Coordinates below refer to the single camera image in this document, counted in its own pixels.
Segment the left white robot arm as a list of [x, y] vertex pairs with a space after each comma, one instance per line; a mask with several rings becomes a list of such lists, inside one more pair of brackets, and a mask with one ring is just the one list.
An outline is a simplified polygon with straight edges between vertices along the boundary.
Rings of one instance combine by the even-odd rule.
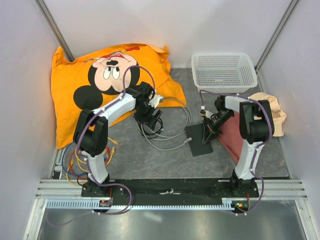
[[77, 155], [87, 164], [87, 182], [83, 184], [83, 197], [104, 197], [110, 191], [110, 176], [105, 167], [104, 151], [108, 144], [109, 126], [124, 114], [134, 111], [140, 125], [154, 130], [162, 111], [157, 107], [164, 97], [156, 94], [148, 83], [127, 88], [111, 102], [94, 110], [81, 111], [73, 141]]

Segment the black network switch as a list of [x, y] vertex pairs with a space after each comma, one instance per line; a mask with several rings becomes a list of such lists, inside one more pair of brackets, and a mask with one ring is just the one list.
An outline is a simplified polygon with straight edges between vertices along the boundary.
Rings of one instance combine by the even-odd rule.
[[213, 152], [211, 143], [202, 143], [204, 136], [203, 123], [186, 126], [185, 133], [187, 138], [190, 139], [188, 143], [193, 157], [211, 154]]

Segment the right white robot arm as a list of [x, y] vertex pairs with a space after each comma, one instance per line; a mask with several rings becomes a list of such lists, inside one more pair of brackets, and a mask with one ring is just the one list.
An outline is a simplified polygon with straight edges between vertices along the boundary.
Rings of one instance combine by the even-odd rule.
[[239, 114], [239, 133], [242, 149], [237, 166], [229, 180], [229, 191], [235, 197], [242, 196], [247, 189], [256, 187], [256, 165], [260, 152], [275, 131], [270, 103], [267, 100], [254, 100], [237, 94], [221, 94], [214, 102], [217, 113], [206, 110], [201, 97], [200, 115], [203, 118], [202, 144], [205, 145], [222, 135], [221, 127], [235, 113]]

